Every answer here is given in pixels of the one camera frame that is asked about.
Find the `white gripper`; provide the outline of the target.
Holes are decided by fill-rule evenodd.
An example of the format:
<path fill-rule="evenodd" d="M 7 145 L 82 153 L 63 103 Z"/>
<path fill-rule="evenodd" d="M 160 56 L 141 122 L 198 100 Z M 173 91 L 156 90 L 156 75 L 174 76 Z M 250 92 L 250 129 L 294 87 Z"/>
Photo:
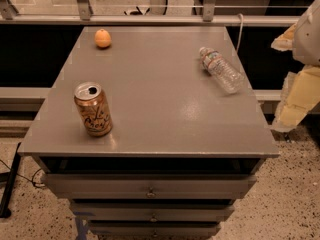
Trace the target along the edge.
<path fill-rule="evenodd" d="M 314 0 L 271 47 L 278 51 L 293 47 L 293 58 L 305 64 L 298 73 L 287 74 L 271 126 L 277 132 L 290 132 L 320 102 L 320 0 Z"/>

